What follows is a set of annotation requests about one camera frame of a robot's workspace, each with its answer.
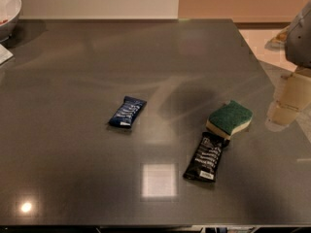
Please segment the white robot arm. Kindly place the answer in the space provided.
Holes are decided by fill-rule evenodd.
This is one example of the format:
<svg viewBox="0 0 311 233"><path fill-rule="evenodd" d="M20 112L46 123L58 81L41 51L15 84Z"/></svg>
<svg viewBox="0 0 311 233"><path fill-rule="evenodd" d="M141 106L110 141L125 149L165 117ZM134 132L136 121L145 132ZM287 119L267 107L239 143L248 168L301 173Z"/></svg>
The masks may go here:
<svg viewBox="0 0 311 233"><path fill-rule="evenodd" d="M290 125L311 104L311 2L288 27L285 56L296 69L282 76L275 88L267 113L267 122L275 127Z"/></svg>

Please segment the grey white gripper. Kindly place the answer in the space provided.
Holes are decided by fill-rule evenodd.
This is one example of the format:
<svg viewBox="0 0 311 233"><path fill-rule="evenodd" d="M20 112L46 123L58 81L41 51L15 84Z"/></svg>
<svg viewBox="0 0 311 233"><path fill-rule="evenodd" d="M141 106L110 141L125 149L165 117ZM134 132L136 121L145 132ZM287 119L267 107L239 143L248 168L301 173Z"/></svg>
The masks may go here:
<svg viewBox="0 0 311 233"><path fill-rule="evenodd" d="M274 92L267 118L278 125L289 125L311 103L311 69L297 67L294 72L283 74Z"/></svg>

